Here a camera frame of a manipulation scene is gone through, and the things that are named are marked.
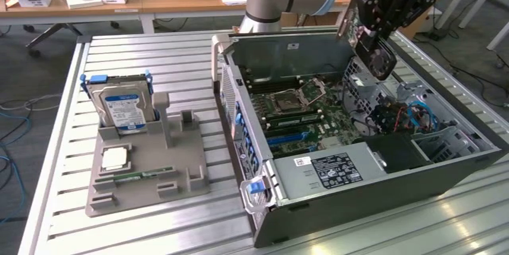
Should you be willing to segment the graphics card with fan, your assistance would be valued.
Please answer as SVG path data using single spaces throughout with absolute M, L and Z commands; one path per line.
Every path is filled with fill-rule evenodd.
M 388 9 L 386 10 L 387 27 L 390 26 Z M 370 36 L 370 31 L 357 20 L 357 9 L 355 0 L 351 0 L 339 21 L 336 31 L 337 40 L 345 41 L 355 56 L 378 80 L 384 80 L 391 73 L 396 60 L 395 54 L 386 43 L 386 39 Z

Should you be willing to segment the white table leg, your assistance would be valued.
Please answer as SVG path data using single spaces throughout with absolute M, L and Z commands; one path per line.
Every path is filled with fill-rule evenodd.
M 492 51 L 496 45 L 500 43 L 502 39 L 509 35 L 509 22 L 504 24 L 504 26 L 500 28 L 499 32 L 494 36 L 492 40 L 486 46 L 486 49 L 488 51 Z

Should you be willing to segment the perforated metal drive cage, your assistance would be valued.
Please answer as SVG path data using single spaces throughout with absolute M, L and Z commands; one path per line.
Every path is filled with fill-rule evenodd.
M 392 76 L 386 80 L 378 80 L 357 57 L 351 57 L 348 60 L 343 81 L 347 90 L 344 100 L 347 111 L 360 110 L 361 118 L 371 114 L 378 105 L 396 102 L 398 80 Z

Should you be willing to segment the metal socket cover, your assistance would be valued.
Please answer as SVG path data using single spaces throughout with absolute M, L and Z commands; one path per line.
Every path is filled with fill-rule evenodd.
M 303 86 L 299 88 L 300 99 L 305 104 L 315 102 L 325 94 L 324 83 L 320 79 L 313 77 Z

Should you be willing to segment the CPU socket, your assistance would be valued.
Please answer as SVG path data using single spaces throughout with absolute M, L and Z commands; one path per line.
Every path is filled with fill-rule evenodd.
M 293 91 L 272 94 L 271 100 L 277 113 L 289 113 L 301 109 L 301 103 Z

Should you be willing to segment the green motherboard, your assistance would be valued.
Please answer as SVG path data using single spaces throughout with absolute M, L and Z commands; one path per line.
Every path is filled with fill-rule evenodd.
M 325 94 L 315 102 L 305 104 L 299 96 L 299 88 L 313 77 L 323 81 Z M 301 103 L 301 109 L 289 113 L 277 113 L 273 109 L 271 95 L 285 91 L 295 92 Z M 337 81 L 333 77 L 324 77 L 319 74 L 307 78 L 295 77 L 292 79 L 275 82 L 251 83 L 248 85 L 248 96 L 265 141 L 268 138 L 275 136 L 284 136 L 291 133 L 308 131 L 309 135 L 307 139 L 315 141 L 317 144 L 313 151 L 324 150 L 332 147 L 341 147 L 351 144 L 361 134 L 367 133 L 368 128 L 363 125 L 356 126 L 357 123 L 351 120 L 351 113 L 343 107 L 340 98 L 341 92 L 343 87 L 340 85 L 340 81 Z M 269 124 L 267 124 L 267 122 L 272 119 L 308 114 L 320 114 L 320 122 L 283 127 L 269 127 Z M 281 153 L 271 153 L 273 158 L 281 158 L 308 152 L 312 151 L 296 150 Z

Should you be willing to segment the silver disk bay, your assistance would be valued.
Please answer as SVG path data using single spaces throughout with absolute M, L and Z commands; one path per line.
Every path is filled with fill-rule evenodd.
M 480 151 L 464 132 L 455 126 L 431 133 L 415 133 L 411 139 L 434 163 L 468 156 Z

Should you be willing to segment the wooden desk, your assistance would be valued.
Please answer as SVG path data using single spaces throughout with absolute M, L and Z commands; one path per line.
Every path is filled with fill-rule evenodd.
M 125 4 L 106 4 L 69 9 L 65 0 L 52 0 L 49 7 L 6 7 L 0 0 L 0 26 L 90 23 L 96 21 L 136 20 L 142 32 L 152 34 L 157 18 L 192 18 L 243 15 L 244 5 L 225 5 L 221 0 L 128 0 Z

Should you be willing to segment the blue expansion slot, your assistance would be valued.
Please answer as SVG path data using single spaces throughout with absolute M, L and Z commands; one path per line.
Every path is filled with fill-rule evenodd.
M 309 132 L 291 133 L 284 136 L 275 136 L 267 139 L 271 152 L 281 153 L 296 150 L 313 151 L 317 147 L 315 141 L 307 139 Z

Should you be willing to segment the grey power supply unit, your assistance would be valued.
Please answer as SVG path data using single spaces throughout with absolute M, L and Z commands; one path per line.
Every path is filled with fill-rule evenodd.
M 273 167 L 289 200 L 336 192 L 387 175 L 363 142 L 277 158 Z

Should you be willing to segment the open black PC case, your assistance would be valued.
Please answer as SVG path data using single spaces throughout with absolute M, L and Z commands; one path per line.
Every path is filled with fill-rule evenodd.
M 395 69 L 388 74 L 399 82 L 396 102 L 378 105 L 364 118 L 360 110 L 349 111 L 356 126 L 368 128 L 351 144 L 360 143 L 363 136 L 392 133 L 411 136 L 455 126 L 480 151 L 387 173 L 336 192 L 320 192 L 289 200 L 275 172 L 276 158 L 261 132 L 248 85 L 316 74 L 333 77 L 343 87 L 340 98 L 345 108 L 343 73 L 348 60 L 356 56 L 347 42 L 337 40 L 329 29 L 245 35 L 220 33 L 212 38 L 213 92 L 256 248 L 436 197 L 470 174 L 509 156 L 509 141 L 462 103 L 462 96 L 452 93 L 459 85 L 447 72 L 408 42 L 391 37 L 388 47 L 396 60 Z M 247 185 L 260 178 L 265 191 L 249 194 Z

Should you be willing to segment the blue case latch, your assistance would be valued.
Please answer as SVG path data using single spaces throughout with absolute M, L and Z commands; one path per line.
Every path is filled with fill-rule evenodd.
M 255 181 L 249 182 L 247 185 L 247 192 L 249 194 L 259 194 L 265 191 L 265 185 L 263 178 L 256 179 Z

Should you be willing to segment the hard disk in blue caddy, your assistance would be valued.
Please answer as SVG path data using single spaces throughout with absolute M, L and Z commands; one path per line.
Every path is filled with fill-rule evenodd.
M 80 87 L 92 101 L 100 127 L 113 127 L 117 134 L 145 131 L 158 119 L 152 106 L 152 75 L 148 71 L 126 76 L 80 75 Z

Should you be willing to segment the grey plastic parts rack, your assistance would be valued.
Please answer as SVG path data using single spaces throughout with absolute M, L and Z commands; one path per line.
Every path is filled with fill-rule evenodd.
M 152 106 L 160 118 L 146 123 L 144 132 L 120 135 L 113 127 L 97 130 L 85 203 L 88 217 L 180 200 L 209 191 L 197 115 L 192 110 L 182 110 L 168 116 L 169 99 L 162 92 L 152 95 Z M 126 149 L 126 163 L 120 170 L 141 172 L 172 166 L 176 172 L 133 182 L 92 182 L 101 172 L 108 171 L 101 169 L 104 150 L 116 147 Z

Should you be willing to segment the silver CPU chip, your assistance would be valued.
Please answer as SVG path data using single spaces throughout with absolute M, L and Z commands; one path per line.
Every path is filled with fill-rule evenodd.
M 101 169 L 120 169 L 126 163 L 126 149 L 124 147 L 109 148 L 102 152 Z

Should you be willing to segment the black plastic air duct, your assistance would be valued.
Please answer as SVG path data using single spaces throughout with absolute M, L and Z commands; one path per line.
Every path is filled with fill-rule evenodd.
M 406 133 L 363 136 L 360 141 L 366 142 L 370 150 L 380 156 L 387 173 L 431 164 L 418 146 L 411 142 L 411 136 Z

